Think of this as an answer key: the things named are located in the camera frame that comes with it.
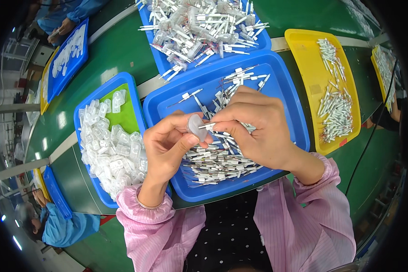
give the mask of bracelet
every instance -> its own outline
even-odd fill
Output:
[[[162,201],[160,204],[158,204],[158,205],[155,206],[155,207],[148,207],[148,206],[145,206],[144,204],[142,204],[142,203],[139,201],[139,199],[138,199],[137,196],[138,196],[138,195],[136,194],[136,201],[137,201],[137,203],[139,203],[139,205],[141,205],[141,207],[144,208],[144,209],[155,210],[155,209],[157,209],[158,207],[160,207],[160,206],[162,205],[162,203],[163,203],[163,201]]]

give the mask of hand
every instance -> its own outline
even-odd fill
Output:
[[[249,134],[238,121],[255,126],[256,130]],[[318,182],[323,175],[322,161],[290,140],[284,106],[278,98],[239,86],[229,104],[211,122],[217,122],[214,131],[230,133],[242,154],[260,165],[291,171],[305,185]]]
[[[50,36],[48,36],[48,38],[47,38],[47,41],[48,41],[49,43],[51,43],[51,44],[54,44],[54,43],[56,43],[56,42],[59,40],[59,34],[55,34],[55,35],[53,36],[53,34],[56,32],[56,30],[57,30],[57,28],[55,28],[55,29],[53,30],[53,32],[50,34]]]
[[[66,35],[71,30],[73,30],[75,26],[76,23],[67,17],[65,18],[65,20],[62,21],[62,25],[59,27],[59,34]]]
[[[202,112],[184,114],[182,111],[175,111],[143,134],[148,158],[148,174],[138,195],[142,204],[148,207],[156,207],[160,204],[168,181],[178,171],[185,153],[198,143],[203,148],[207,148],[208,143],[213,142],[210,134],[207,134],[204,142],[199,142],[196,135],[186,132],[187,121],[193,114],[203,117]]]
[[[45,203],[44,193],[42,192],[42,190],[36,189],[35,187],[33,187],[32,193],[33,193],[33,197],[39,203],[39,205],[41,205],[41,207],[44,207],[46,203]]]

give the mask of pile of ceramic components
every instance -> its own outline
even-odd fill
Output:
[[[212,104],[215,106],[214,111],[209,111],[207,106],[202,105],[197,95],[202,89],[194,91],[191,95],[185,93],[183,99],[174,105],[194,97],[204,117],[212,118],[218,111],[223,109],[229,102],[231,97],[236,93],[237,88],[244,84],[245,80],[259,81],[257,89],[262,89],[270,74],[254,75],[253,69],[257,65],[248,68],[237,68],[235,72],[226,76],[222,82],[222,90],[215,94],[215,99]],[[190,149],[183,157],[182,166],[189,167],[190,170],[183,171],[185,178],[190,177],[190,181],[200,183],[198,185],[190,185],[189,187],[198,187],[202,185],[218,184],[223,180],[233,180],[251,173],[256,172],[263,166],[256,164],[254,161],[245,158],[235,139],[226,132],[216,132],[212,130],[215,123],[204,123],[201,118],[194,114],[189,118],[186,130],[189,133],[196,134],[201,141],[204,141],[207,133],[210,133],[215,141],[208,145],[208,148],[201,148],[197,145]],[[248,130],[249,133],[255,130],[251,124],[241,124]]]
[[[345,68],[336,56],[336,47],[326,38],[319,39],[317,43],[325,68],[332,77],[328,81],[317,112],[319,118],[326,117],[321,123],[325,125],[321,139],[330,143],[335,141],[336,137],[346,136],[353,130],[352,98],[346,89]]]
[[[63,44],[63,48],[60,50],[59,55],[53,61],[52,75],[54,78],[58,76],[58,72],[62,73],[64,77],[66,75],[67,64],[71,57],[80,57],[83,55],[83,45],[85,41],[86,25],[82,25],[76,30],[73,36],[68,40],[67,44]]]
[[[389,62],[387,61],[386,53],[381,50],[381,46],[377,45],[373,50],[375,62],[378,66],[379,74],[381,75],[382,84],[386,87],[390,86],[390,82],[392,80],[392,71],[390,70]],[[389,112],[392,112],[392,102],[394,102],[394,93],[396,91],[396,87],[392,84],[390,89],[389,97],[386,101],[386,107]]]
[[[173,72],[167,81],[185,71],[189,63],[197,67],[214,54],[221,58],[224,52],[249,54],[240,49],[257,47],[257,35],[269,27],[256,22],[254,3],[249,0],[245,6],[240,0],[141,0],[136,6],[139,4],[139,9],[150,4],[149,22],[153,23],[139,30],[152,30],[150,45],[174,64],[162,75]]]
[[[106,114],[120,112],[125,95],[126,90],[116,91],[113,101],[95,99],[79,109],[82,161],[90,166],[89,175],[100,180],[100,186],[114,201],[125,186],[143,182],[148,166],[140,133],[128,134],[119,124],[109,131]]]

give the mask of elastic cuff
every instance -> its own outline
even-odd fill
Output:
[[[138,188],[138,189],[136,190],[136,201],[137,201],[137,203],[138,203],[139,205],[141,205],[142,208],[148,209],[148,210],[155,210],[155,209],[157,209],[158,207],[160,207],[160,206],[162,205],[163,200],[162,200],[162,202],[160,202],[160,204],[158,204],[158,205],[155,206],[155,207],[148,207],[148,206],[142,204],[142,203],[139,201],[139,192],[140,192],[140,191],[141,191],[141,188]]]
[[[71,21],[73,21],[74,23],[76,23],[76,25],[80,24],[80,19],[77,17],[75,12],[70,12],[66,15],[66,17],[68,19],[70,19]]]
[[[323,155],[316,153],[316,152],[310,152],[311,155],[315,156],[319,160],[323,162],[324,165],[324,171],[322,177],[319,179],[318,182],[312,184],[312,185],[304,185],[302,182],[300,182],[297,177],[294,177],[293,179],[293,185],[296,185],[296,188],[298,189],[311,189],[314,187],[317,187],[321,185],[321,183],[329,178],[329,176],[332,174],[332,166],[331,162]]]

